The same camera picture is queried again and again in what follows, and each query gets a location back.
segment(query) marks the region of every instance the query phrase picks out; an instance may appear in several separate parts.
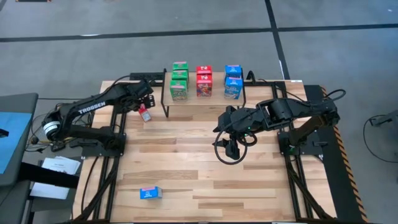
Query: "stacked boxes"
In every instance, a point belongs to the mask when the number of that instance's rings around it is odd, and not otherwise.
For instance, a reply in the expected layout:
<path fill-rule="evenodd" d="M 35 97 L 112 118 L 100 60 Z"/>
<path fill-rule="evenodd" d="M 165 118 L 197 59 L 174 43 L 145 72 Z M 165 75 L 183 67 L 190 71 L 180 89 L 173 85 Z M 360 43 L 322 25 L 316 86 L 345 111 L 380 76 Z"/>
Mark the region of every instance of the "stacked boxes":
<path fill-rule="evenodd" d="M 189 67 L 188 67 L 187 62 L 174 62 L 173 63 L 173 72 L 174 71 L 186 71 L 187 81 L 189 82 Z"/>
<path fill-rule="evenodd" d="M 211 65 L 197 66 L 197 96 L 211 96 L 212 73 Z"/>
<path fill-rule="evenodd" d="M 240 65 L 225 65 L 225 98 L 239 99 L 243 87 L 242 68 Z"/>
<path fill-rule="evenodd" d="M 225 65 L 224 83 L 227 77 L 242 78 L 242 67 L 240 65 Z"/>
<path fill-rule="evenodd" d="M 188 99 L 189 68 L 187 62 L 174 62 L 170 92 L 174 101 Z"/>

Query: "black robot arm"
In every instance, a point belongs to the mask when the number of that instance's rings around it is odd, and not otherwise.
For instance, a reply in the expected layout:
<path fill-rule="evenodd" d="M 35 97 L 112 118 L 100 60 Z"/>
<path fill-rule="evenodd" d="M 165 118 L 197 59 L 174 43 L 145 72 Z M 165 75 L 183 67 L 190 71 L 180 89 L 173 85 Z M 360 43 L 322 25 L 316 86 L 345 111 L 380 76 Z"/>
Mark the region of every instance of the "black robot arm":
<path fill-rule="evenodd" d="M 141 104 L 144 104 L 146 108 L 153 107 L 155 100 L 151 95 L 152 92 L 153 89 L 146 81 L 116 83 L 98 95 L 74 103 L 64 103 L 43 120 L 42 126 L 45 135 L 51 141 L 77 137 L 98 140 L 105 149 L 120 147 L 119 135 L 113 132 L 113 127 L 86 128 L 72 124 L 73 120 L 108 105 L 113 105 L 120 113 L 137 111 Z"/>
<path fill-rule="evenodd" d="M 225 147 L 226 155 L 238 160 L 240 154 L 237 142 L 245 145 L 246 154 L 247 147 L 257 143 L 256 133 L 285 128 L 295 119 L 309 116 L 311 118 L 305 124 L 289 131 L 289 144 L 293 147 L 305 144 L 307 136 L 316 129 L 337 124 L 340 117 L 333 100 L 325 98 L 319 101 L 299 101 L 281 98 L 262 101 L 256 105 L 256 108 L 237 110 L 232 106 L 227 106 L 226 111 L 218 117 L 218 126 L 213 132 L 219 132 L 220 136 L 225 131 L 229 134 L 229 140 L 216 139 L 213 145 L 215 149 L 217 146 Z M 247 142 L 247 136 L 254 140 Z"/>

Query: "concrete floor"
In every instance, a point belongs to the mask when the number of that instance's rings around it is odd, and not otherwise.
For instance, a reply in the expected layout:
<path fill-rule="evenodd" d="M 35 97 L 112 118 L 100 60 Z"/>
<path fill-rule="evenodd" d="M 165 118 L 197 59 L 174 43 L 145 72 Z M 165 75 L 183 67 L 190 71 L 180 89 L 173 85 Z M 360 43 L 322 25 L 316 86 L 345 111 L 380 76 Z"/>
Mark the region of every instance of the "concrete floor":
<path fill-rule="evenodd" d="M 0 38 L 113 34 L 163 30 L 270 27 L 261 0 L 54 0 L 0 3 Z M 398 2 L 388 0 L 272 0 L 278 27 L 398 23 Z M 377 160 L 362 139 L 367 118 L 398 109 L 398 29 L 280 33 L 291 79 L 344 88 L 336 104 L 339 129 L 359 193 L 372 222 L 398 219 L 398 165 Z M 81 98 L 99 91 L 102 80 L 129 72 L 158 72 L 177 60 L 222 70 L 238 63 L 257 77 L 281 79 L 272 34 L 216 34 L 129 39 L 0 43 L 0 95 L 37 92 L 40 97 Z M 36 114 L 58 103 L 40 100 Z M 383 158 L 397 160 L 394 129 L 368 127 L 367 140 Z M 78 156 L 79 150 L 57 155 Z M 53 154 L 27 154 L 35 162 Z M 69 210 L 38 213 L 35 223 L 66 220 Z"/>

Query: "wooden tabletop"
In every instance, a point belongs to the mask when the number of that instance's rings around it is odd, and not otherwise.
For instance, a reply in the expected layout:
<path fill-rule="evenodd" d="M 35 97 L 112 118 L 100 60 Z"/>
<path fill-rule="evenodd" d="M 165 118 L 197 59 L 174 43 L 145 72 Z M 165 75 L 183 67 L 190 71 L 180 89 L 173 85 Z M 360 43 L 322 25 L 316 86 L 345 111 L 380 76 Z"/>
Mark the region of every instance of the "wooden tabletop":
<path fill-rule="evenodd" d="M 101 91 L 110 84 L 103 82 Z M 303 83 L 286 81 L 286 86 L 289 92 L 305 99 Z M 154 87 L 154 96 L 157 106 L 149 110 L 151 121 L 144 123 L 138 113 L 127 114 L 127 144 L 119 165 L 112 222 L 295 220 L 275 131 L 259 133 L 258 143 L 249 148 L 245 160 L 227 166 L 218 161 L 211 145 L 216 137 L 212 130 L 224 106 L 175 106 L 166 118 L 160 105 L 161 87 Z M 253 108 L 259 101 L 271 99 L 272 93 L 266 86 L 246 87 L 246 97 L 246 107 Z M 111 112 L 110 106 L 97 110 L 93 127 L 108 126 Z M 297 120 L 295 126 L 305 121 Z M 220 155 L 230 161 L 222 149 Z M 302 156 L 302 160 L 309 191 L 335 217 L 323 164 L 314 156 Z M 86 159 L 82 165 L 73 205 L 75 217 L 80 214 L 93 161 Z M 95 165 L 84 206 L 97 191 L 102 161 L 98 159 Z M 140 200 L 139 189 L 154 185 L 163 188 L 163 199 Z M 297 192 L 304 217 L 302 195 Z M 103 198 L 100 217 L 104 217 L 107 193 Z"/>
<path fill-rule="evenodd" d="M 170 81 L 171 72 L 167 72 L 165 76 L 164 85 L 164 99 L 163 104 L 165 106 L 242 106 L 243 105 L 243 92 L 239 96 L 239 99 L 227 99 L 224 97 L 224 73 L 223 72 L 213 72 L 213 87 L 211 93 L 211 100 L 208 97 L 197 97 L 197 73 L 189 73 L 189 91 L 187 101 L 174 101 L 170 92 Z"/>

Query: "blue and white box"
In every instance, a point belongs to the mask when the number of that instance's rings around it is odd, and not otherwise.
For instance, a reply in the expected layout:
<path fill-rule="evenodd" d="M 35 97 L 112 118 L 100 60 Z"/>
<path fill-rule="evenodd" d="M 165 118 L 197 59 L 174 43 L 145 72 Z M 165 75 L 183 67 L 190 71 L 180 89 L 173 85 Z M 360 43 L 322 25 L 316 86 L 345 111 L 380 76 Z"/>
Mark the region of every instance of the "blue and white box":
<path fill-rule="evenodd" d="M 225 65 L 224 82 L 228 77 L 242 78 L 242 67 L 240 65 Z"/>
<path fill-rule="evenodd" d="M 160 187 L 146 187 L 139 189 L 140 199 L 162 198 L 162 189 Z"/>
<path fill-rule="evenodd" d="M 228 99 L 239 99 L 243 86 L 243 80 L 241 78 L 227 77 L 225 81 L 225 98 Z"/>

